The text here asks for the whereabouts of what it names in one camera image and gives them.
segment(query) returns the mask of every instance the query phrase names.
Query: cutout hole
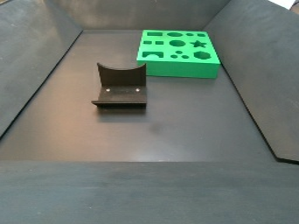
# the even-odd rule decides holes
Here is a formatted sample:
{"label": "cutout hole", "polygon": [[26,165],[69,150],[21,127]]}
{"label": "cutout hole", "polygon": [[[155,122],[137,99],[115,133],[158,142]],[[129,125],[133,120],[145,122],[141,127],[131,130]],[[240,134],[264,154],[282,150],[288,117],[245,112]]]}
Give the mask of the cutout hole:
{"label": "cutout hole", "polygon": [[163,36],[163,33],[159,32],[159,31],[150,31],[150,32],[147,33],[147,36],[161,37],[161,36]]}
{"label": "cutout hole", "polygon": [[185,43],[184,41],[181,41],[181,40],[173,40],[173,41],[170,42],[170,45],[171,45],[171,46],[185,46],[186,43]]}
{"label": "cutout hole", "polygon": [[194,47],[204,47],[206,48],[208,43],[201,42],[200,40],[197,40],[196,42],[192,42]]}
{"label": "cutout hole", "polygon": [[208,52],[196,52],[194,57],[200,60],[208,60],[212,58],[212,55]]}
{"label": "cutout hole", "polygon": [[165,57],[163,52],[143,52],[143,57],[145,58],[151,58],[151,59],[158,59]]}
{"label": "cutout hole", "polygon": [[169,32],[167,35],[170,37],[181,37],[182,36],[182,34],[180,32]]}

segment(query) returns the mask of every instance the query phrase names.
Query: gray floor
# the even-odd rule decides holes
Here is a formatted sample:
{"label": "gray floor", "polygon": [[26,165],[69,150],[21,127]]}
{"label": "gray floor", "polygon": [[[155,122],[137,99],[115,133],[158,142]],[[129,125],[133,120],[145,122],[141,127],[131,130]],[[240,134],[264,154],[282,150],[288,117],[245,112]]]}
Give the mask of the gray floor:
{"label": "gray floor", "polygon": [[135,67],[141,35],[81,35],[0,143],[2,160],[274,161],[224,69],[217,80],[149,77],[146,110],[91,104],[97,63]]}
{"label": "gray floor", "polygon": [[150,77],[145,113],[90,103],[97,62],[133,67],[139,38],[85,32],[7,132],[0,223],[297,224],[299,167],[276,161],[224,70]]}

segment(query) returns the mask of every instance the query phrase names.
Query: bin floor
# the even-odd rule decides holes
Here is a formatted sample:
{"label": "bin floor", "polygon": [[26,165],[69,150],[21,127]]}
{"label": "bin floor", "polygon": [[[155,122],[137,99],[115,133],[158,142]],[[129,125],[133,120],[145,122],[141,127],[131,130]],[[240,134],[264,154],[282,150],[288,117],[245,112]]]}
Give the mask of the bin floor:
{"label": "bin floor", "polygon": [[98,62],[137,66],[141,31],[85,31],[0,143],[2,160],[274,161],[224,68],[147,77],[147,109],[98,109]]}

